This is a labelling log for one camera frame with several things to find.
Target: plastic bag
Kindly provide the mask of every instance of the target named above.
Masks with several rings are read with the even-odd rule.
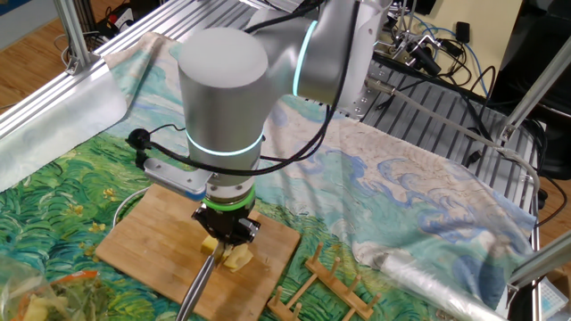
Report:
[[[483,302],[456,284],[444,284],[441,272],[423,266],[410,255],[395,251],[376,261],[381,272],[393,279],[393,285],[446,311],[458,320],[506,321]]]
[[[20,311],[30,305],[32,310],[28,319],[20,316]],[[0,255],[1,319],[42,320],[42,316],[49,312],[57,315],[60,320],[70,319],[63,303],[57,299],[51,286],[38,270]]]
[[[0,288],[0,316],[6,321],[107,319],[107,291],[96,271],[77,272],[49,284],[39,271],[0,256]]]

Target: wooden rack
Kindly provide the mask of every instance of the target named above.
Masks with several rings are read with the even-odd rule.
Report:
[[[319,281],[325,284],[329,290],[335,293],[336,296],[351,308],[343,318],[343,321],[348,321],[355,313],[364,320],[368,320],[373,315],[373,306],[381,299],[381,293],[377,293],[373,300],[368,304],[365,303],[353,292],[355,287],[357,287],[357,284],[359,284],[361,276],[357,275],[351,285],[347,287],[343,282],[335,277],[335,271],[339,267],[341,259],[338,257],[335,258],[331,270],[327,270],[327,268],[319,262],[319,254],[322,249],[323,243],[319,243],[313,257],[305,261],[305,267],[311,271],[313,275],[309,280],[307,280],[307,282],[305,282],[304,285],[302,285],[297,293],[294,294],[292,299],[290,299],[286,304],[282,303],[280,297],[282,295],[283,288],[279,286],[276,290],[276,295],[268,301],[268,308],[282,321],[299,321],[298,316],[302,309],[302,304],[297,303],[295,305],[294,312],[292,312],[290,308],[300,299],[302,294],[307,291],[310,285],[313,284],[315,280],[319,279]]]

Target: black plug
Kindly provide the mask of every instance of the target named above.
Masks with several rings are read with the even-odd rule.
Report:
[[[454,57],[458,58],[462,54],[462,49],[459,48],[457,45],[454,45],[449,39],[439,39],[442,42],[444,49],[448,54],[453,55]]]
[[[151,133],[146,129],[137,128],[128,135],[125,142],[127,142],[127,144],[136,151],[151,149]]]
[[[470,24],[466,22],[456,22],[456,40],[462,44],[470,42]]]
[[[482,151],[475,151],[472,152],[472,154],[470,154],[470,156],[468,156],[468,158],[466,159],[466,163],[462,164],[464,165],[465,168],[469,168],[470,165],[474,164],[475,162],[479,161],[482,158]]]

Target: food piece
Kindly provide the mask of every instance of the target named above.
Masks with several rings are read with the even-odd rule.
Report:
[[[200,252],[211,255],[216,246],[218,245],[218,240],[208,235],[201,245]],[[227,248],[222,254],[222,259],[224,260],[224,266],[229,268],[231,272],[236,272],[253,258],[253,254],[248,250],[248,244],[242,244],[232,248]]]
[[[250,262],[252,258],[253,254],[250,252],[250,250],[246,250],[244,256],[236,260],[236,268],[231,268],[230,272],[235,273],[240,268],[243,268],[246,264],[248,264],[248,262]]]
[[[224,266],[229,268],[230,271],[236,272],[244,265],[248,264],[252,257],[253,254],[248,250],[248,244],[238,245],[224,261]]]
[[[47,319],[47,307],[50,305],[46,298],[38,298],[32,295],[23,321],[45,321]]]
[[[200,252],[206,255],[211,255],[214,252],[214,249],[216,249],[216,245],[218,245],[218,240],[208,235],[200,247]]]

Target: bamboo cutting board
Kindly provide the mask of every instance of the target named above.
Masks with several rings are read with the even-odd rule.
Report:
[[[198,206],[153,185],[95,253],[180,303],[207,258],[200,252],[207,233],[191,219]],[[225,267],[214,270],[194,310],[202,317],[212,321],[257,320],[294,253],[299,233],[256,211],[250,218],[261,223],[249,246],[253,259],[236,273]]]

